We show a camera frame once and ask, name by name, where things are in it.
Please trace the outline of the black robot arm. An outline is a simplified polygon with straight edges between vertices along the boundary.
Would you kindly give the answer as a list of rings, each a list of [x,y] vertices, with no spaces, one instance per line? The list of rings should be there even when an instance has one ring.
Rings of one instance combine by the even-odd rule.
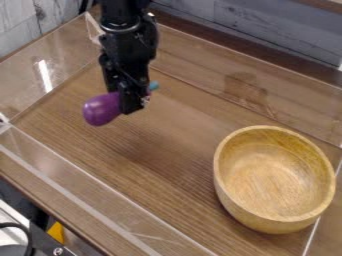
[[[148,12],[151,0],[99,0],[101,54],[99,63],[107,90],[119,94],[119,111],[144,108],[149,62],[156,57],[159,30]]]

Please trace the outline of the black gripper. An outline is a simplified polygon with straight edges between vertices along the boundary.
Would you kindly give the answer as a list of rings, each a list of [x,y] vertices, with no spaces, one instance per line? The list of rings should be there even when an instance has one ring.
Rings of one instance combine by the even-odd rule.
[[[99,37],[99,63],[105,87],[109,92],[117,90],[119,109],[128,115],[144,108],[149,97],[148,65],[156,57],[157,24],[153,14],[144,13],[129,25],[101,22],[100,28],[104,34]]]

